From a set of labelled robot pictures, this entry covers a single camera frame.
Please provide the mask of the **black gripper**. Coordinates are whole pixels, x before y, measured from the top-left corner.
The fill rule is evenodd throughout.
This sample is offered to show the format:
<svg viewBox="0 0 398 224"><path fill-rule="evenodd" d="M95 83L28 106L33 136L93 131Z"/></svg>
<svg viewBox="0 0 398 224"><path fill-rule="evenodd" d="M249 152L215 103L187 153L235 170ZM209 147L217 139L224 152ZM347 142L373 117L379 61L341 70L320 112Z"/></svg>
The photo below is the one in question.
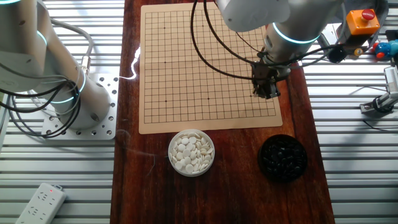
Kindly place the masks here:
<svg viewBox="0 0 398 224"><path fill-rule="evenodd" d="M252 67L252 81L253 94L263 95L265 91L266 99L271 99L280 96L280 91L276 85L278 70L260 66L251 65Z"/></svg>

